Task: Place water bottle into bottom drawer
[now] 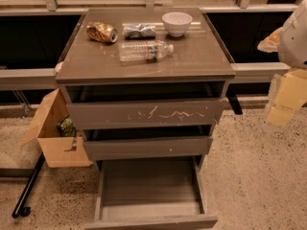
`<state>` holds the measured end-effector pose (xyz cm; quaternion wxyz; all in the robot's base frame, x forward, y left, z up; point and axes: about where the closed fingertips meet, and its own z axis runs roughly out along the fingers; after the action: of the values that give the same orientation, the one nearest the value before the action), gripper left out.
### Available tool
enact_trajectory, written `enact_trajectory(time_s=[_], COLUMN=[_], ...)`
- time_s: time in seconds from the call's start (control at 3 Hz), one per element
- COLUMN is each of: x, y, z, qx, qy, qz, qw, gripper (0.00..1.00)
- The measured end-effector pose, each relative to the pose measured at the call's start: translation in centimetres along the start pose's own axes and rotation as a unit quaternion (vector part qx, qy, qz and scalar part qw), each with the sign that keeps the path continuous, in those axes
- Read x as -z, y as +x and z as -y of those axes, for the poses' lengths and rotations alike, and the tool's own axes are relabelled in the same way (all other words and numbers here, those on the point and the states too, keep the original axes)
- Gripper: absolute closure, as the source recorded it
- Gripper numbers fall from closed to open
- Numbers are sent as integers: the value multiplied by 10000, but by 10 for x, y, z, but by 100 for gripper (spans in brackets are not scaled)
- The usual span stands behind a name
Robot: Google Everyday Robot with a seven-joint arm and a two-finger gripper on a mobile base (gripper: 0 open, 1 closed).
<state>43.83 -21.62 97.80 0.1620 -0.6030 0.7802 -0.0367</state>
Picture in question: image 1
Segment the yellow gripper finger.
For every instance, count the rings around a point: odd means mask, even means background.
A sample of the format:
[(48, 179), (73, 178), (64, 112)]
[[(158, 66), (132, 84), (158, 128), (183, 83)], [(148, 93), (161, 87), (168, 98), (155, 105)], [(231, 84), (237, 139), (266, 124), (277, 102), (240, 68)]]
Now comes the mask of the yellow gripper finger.
[(283, 32), (283, 28), (280, 27), (268, 35), (266, 38), (261, 40), (257, 46), (257, 49), (261, 52), (265, 53), (277, 53), (278, 52), (278, 45), (279, 39)]
[(283, 76), (275, 75), (269, 90), (266, 123), (272, 127), (284, 127), (306, 103), (306, 70), (297, 69)]

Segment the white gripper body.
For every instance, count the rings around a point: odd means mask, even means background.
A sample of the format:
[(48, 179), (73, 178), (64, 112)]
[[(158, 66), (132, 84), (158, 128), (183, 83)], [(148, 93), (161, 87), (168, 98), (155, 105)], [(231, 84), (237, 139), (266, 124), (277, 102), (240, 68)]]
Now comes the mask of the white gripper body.
[(278, 57), (291, 67), (307, 68), (307, 0), (303, 0), (283, 24)]

